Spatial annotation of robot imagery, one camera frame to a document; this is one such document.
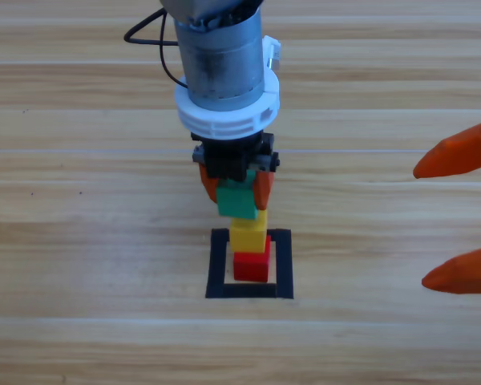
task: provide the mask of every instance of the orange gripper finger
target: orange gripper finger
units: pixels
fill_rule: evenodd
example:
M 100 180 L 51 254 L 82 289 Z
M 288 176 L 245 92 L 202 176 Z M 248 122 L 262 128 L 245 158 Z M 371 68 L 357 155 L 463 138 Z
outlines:
M 464 174 L 481 168 L 481 124 L 442 140 L 415 166 L 415 178 Z
M 445 293 L 481 294 L 481 249 L 454 257 L 433 269 L 422 285 Z
M 217 188 L 217 185 L 219 184 L 219 179 L 209 178 L 207 174 L 207 169 L 202 164 L 200 164 L 200 176 L 201 176 L 201 183 L 203 183 L 203 186 L 207 191 L 208 197 L 212 200 L 212 202 L 217 203 L 216 188 Z

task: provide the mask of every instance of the black tape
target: black tape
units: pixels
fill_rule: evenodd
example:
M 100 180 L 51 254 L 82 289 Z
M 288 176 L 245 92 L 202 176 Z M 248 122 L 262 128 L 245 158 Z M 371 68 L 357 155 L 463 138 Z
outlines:
M 276 244 L 277 283 L 224 283 L 228 229 L 214 229 L 210 238 L 210 265 L 206 298 L 294 298 L 292 234 L 290 230 L 267 232 Z

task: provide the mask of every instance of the wooden table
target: wooden table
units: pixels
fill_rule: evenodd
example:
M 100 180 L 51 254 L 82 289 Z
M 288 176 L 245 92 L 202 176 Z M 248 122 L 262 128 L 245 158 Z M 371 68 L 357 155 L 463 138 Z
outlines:
M 294 301 L 204 298 L 228 221 L 122 41 L 158 7 L 0 0 L 0 385 L 480 385 L 481 296 L 421 279 L 481 247 L 481 170 L 411 170 L 481 121 L 481 0 L 266 1 Z

